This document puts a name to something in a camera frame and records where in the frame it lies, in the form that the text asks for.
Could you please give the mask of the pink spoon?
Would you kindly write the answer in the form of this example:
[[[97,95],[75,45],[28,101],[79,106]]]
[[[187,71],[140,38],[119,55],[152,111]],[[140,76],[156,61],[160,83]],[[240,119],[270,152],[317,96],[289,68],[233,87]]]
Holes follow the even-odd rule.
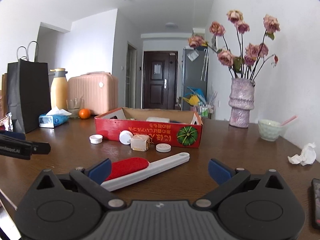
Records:
[[[297,115],[294,115],[294,116],[292,116],[291,118],[289,118],[289,119],[285,120],[284,122],[282,122],[282,123],[280,124],[280,126],[283,127],[283,126],[289,124],[290,122],[292,122],[293,120],[295,120],[295,119],[297,119],[297,118],[298,118],[298,116],[297,116]]]

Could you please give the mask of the pink suitcase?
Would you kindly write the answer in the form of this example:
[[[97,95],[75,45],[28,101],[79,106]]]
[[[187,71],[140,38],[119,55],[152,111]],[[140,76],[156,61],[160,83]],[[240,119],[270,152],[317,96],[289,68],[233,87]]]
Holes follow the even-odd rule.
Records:
[[[101,115],[118,108],[118,78],[107,72],[91,72],[68,80],[68,97],[81,98],[82,108]]]

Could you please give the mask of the dried pink roses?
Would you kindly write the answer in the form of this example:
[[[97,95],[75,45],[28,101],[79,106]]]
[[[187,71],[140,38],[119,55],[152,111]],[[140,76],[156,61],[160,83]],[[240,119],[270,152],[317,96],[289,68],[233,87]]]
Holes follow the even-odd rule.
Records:
[[[236,31],[236,38],[239,45],[240,53],[235,55],[229,48],[224,26],[213,21],[209,26],[209,32],[215,37],[221,37],[224,42],[224,47],[217,49],[209,45],[209,43],[200,35],[193,34],[188,38],[188,43],[191,48],[199,48],[200,46],[211,49],[216,55],[218,61],[228,67],[232,78],[244,78],[254,81],[260,73],[267,61],[272,60],[271,65],[276,67],[279,58],[276,54],[270,54],[269,48],[265,43],[265,38],[274,40],[274,34],[280,31],[280,24],[276,17],[265,15],[263,17],[264,34],[260,44],[249,43],[244,44],[244,35],[250,31],[250,26],[244,21],[243,13],[238,10],[230,10],[226,14],[227,20],[233,24]]]

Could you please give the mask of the snack packets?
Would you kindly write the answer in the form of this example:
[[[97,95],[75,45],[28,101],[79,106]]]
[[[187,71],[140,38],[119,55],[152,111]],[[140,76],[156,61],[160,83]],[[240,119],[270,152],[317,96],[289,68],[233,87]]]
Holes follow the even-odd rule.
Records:
[[[0,130],[13,132],[12,114],[8,113],[4,117],[0,118]]]

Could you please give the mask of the red cardboard box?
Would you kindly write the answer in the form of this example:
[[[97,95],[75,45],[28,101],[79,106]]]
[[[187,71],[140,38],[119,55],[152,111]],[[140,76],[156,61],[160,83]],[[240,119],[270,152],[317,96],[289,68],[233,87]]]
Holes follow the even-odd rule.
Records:
[[[149,116],[169,118],[169,123],[149,122]],[[198,148],[203,122],[197,112],[167,109],[118,108],[95,118],[96,132],[105,139],[118,141],[120,132],[148,135],[154,144]]]

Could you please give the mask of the yellow thermos bottle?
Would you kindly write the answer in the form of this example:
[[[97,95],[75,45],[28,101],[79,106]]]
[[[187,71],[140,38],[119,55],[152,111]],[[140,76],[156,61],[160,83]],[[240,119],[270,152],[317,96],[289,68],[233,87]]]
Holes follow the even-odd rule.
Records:
[[[68,82],[66,79],[67,71],[65,68],[51,69],[54,78],[50,88],[51,107],[67,110]]]

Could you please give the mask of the crumpled white tissue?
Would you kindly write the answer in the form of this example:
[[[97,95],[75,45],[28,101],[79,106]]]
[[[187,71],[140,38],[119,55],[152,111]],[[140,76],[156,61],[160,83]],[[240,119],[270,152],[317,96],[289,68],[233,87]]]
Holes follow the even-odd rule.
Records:
[[[292,157],[287,157],[289,163],[293,165],[299,164],[301,166],[312,165],[317,159],[315,148],[315,143],[306,144],[300,154],[295,154]]]

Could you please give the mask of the grey refrigerator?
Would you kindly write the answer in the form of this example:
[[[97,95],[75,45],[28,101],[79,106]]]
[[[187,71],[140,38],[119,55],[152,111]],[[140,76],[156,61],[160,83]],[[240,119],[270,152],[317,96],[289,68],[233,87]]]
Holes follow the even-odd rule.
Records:
[[[203,98],[207,97],[207,74],[204,62],[206,59],[206,49],[187,49],[183,50],[182,61],[182,96],[189,98],[192,91],[189,89],[200,89]]]

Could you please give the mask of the black smartphone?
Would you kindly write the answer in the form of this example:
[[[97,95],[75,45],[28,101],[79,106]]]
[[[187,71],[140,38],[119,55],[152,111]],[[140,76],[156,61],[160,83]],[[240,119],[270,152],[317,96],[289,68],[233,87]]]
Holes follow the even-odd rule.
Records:
[[[312,196],[312,226],[315,229],[320,228],[320,180],[313,178],[311,181]]]

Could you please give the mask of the clear drinking glass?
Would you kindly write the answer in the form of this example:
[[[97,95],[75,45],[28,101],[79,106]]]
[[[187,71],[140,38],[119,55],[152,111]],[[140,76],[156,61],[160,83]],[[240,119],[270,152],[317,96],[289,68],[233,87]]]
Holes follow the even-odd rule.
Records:
[[[67,99],[67,111],[71,113],[69,116],[70,119],[77,119],[79,118],[79,111],[83,105],[83,98],[74,98],[74,99]]]

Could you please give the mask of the beige cube charger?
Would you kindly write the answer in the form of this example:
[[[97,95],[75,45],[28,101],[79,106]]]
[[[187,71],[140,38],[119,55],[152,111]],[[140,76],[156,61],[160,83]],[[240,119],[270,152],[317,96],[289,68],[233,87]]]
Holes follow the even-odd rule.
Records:
[[[147,151],[152,144],[152,140],[148,135],[136,134],[131,138],[130,146],[134,151]]]

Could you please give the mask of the black paper bag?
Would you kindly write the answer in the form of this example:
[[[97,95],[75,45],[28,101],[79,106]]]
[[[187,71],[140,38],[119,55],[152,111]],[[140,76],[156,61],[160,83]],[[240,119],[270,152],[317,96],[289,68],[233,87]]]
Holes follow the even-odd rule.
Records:
[[[34,61],[29,60],[29,48],[24,58],[7,67],[7,107],[12,114],[13,130],[29,133],[39,127],[39,116],[51,110],[48,64],[38,61],[39,45]]]

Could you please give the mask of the yellow watering can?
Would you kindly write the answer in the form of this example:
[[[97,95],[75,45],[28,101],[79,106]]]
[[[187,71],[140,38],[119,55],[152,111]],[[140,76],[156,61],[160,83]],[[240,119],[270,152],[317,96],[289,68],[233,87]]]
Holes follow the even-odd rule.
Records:
[[[193,94],[190,96],[190,98],[185,98],[183,97],[182,100],[184,100],[185,102],[187,102],[190,106],[197,106],[197,104],[200,102],[199,98],[197,97],[197,95]]]

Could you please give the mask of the red white lint brush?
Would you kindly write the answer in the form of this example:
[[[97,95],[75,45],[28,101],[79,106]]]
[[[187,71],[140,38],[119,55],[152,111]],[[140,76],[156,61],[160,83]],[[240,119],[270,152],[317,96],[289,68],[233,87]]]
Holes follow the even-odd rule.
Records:
[[[181,152],[170,157],[151,162],[149,163],[148,167],[140,171],[105,181],[101,184],[101,186],[108,191],[115,191],[182,165],[183,163],[188,162],[189,159],[189,153]]]

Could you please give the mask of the white round lid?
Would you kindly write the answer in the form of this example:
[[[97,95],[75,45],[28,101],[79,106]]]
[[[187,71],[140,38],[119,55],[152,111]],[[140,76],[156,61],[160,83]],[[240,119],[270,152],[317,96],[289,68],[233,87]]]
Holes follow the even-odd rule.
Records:
[[[131,133],[130,131],[123,130],[123,131],[120,132],[119,141],[123,145],[130,145],[131,144],[131,139],[132,139],[133,136],[134,136],[133,133]]]

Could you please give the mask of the white plastic jar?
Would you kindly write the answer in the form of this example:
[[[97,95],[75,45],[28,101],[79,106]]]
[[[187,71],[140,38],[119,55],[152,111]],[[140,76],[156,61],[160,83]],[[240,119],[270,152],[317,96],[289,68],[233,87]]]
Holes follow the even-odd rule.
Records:
[[[169,123],[170,119],[169,118],[160,118],[160,117],[156,117],[156,116],[149,116],[146,121],[149,122],[164,122],[164,123]]]

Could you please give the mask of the orange fruit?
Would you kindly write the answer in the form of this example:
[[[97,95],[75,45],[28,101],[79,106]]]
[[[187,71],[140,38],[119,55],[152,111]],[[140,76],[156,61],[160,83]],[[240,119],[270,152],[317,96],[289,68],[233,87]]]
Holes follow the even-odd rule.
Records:
[[[91,111],[89,109],[82,108],[82,109],[80,109],[78,115],[79,115],[80,119],[85,120],[85,119],[88,119],[91,116]]]

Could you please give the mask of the pink textured vase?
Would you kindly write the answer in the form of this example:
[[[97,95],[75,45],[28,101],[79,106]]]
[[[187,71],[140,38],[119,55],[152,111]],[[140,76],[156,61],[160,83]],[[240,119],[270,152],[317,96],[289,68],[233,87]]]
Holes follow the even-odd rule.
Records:
[[[232,78],[229,106],[231,116],[229,125],[248,128],[250,111],[254,109],[255,82],[245,78]]]

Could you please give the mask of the blue tissue pack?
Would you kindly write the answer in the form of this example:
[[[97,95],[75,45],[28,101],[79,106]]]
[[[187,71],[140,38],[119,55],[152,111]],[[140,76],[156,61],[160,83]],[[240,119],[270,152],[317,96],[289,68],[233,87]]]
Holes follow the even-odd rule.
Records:
[[[41,128],[55,128],[68,121],[71,113],[59,109],[57,106],[52,108],[47,114],[39,116],[39,126]]]

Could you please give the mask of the small white cap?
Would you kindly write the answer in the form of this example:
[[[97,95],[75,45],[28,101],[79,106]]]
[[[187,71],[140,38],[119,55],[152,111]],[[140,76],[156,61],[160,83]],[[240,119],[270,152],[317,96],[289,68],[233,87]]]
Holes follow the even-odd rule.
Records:
[[[90,143],[100,144],[103,142],[103,136],[100,134],[94,134],[89,137]]]

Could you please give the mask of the dark brown door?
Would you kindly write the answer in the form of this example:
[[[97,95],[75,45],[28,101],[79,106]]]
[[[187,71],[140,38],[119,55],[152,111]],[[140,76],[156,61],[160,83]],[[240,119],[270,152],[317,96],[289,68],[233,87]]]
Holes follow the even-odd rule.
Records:
[[[177,52],[145,51],[143,58],[144,109],[174,109],[177,92]]]

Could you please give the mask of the pale green bowl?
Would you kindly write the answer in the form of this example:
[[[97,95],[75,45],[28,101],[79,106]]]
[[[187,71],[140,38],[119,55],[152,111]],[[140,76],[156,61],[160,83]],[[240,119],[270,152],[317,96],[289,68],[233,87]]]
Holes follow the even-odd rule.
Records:
[[[284,130],[284,127],[279,122],[261,119],[258,121],[258,129],[261,139],[276,141]]]

